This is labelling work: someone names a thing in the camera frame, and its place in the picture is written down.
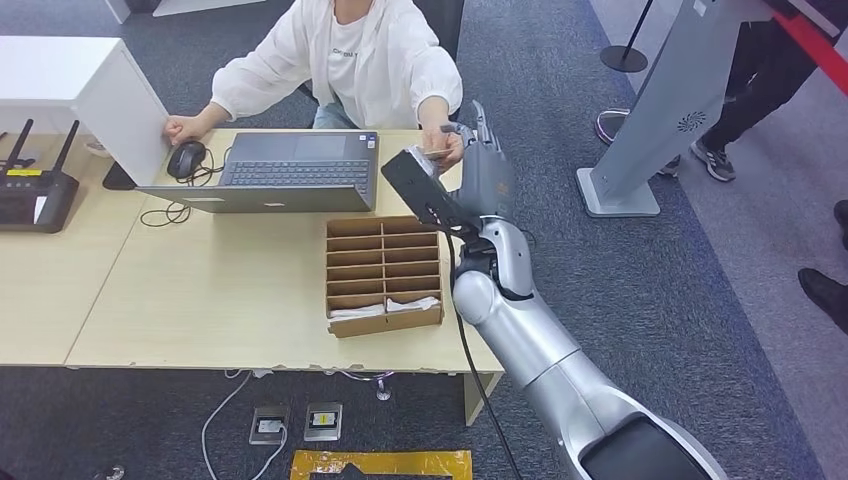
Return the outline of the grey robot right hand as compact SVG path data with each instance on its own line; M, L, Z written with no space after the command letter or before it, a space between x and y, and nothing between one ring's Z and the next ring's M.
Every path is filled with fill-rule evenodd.
M483 105L473 100L476 128L455 124L454 130L465 142L460 187L448 195L472 216L497 216L511 220L513 215L514 170L488 122Z

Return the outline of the person's right hand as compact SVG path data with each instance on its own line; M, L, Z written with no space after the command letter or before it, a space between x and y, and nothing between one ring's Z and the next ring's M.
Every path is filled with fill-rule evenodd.
M209 128L198 116L169 116L163 128L164 136L172 146L201 139Z

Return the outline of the person's left hand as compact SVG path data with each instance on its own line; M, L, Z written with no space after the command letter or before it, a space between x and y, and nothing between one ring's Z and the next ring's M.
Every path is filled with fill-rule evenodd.
M422 141L425 156L437 165L441 173L451 169L464 156L463 139L455 132L445 132L441 127L424 129Z

